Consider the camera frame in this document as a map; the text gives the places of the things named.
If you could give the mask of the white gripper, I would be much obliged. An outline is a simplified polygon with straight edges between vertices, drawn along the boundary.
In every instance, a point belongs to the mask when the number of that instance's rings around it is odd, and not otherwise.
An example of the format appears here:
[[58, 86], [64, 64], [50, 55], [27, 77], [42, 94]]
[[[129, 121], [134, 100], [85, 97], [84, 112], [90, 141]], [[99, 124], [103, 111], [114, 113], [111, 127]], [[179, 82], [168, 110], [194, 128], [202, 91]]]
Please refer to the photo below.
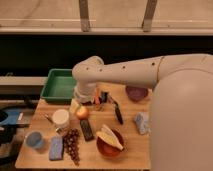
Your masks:
[[78, 82], [74, 87], [74, 98], [71, 100], [69, 112], [75, 114], [81, 107], [80, 103], [91, 102], [94, 99], [96, 84], [84, 84]]

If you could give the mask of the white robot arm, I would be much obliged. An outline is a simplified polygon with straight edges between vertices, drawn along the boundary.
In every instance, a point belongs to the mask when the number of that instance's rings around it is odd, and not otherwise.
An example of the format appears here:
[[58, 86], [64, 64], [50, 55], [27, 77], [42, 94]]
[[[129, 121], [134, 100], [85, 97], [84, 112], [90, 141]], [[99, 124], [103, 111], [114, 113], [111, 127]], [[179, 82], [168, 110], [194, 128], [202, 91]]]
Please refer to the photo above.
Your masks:
[[74, 96], [98, 82], [151, 88], [151, 171], [213, 171], [213, 55], [159, 56], [106, 65], [92, 56], [72, 69]]

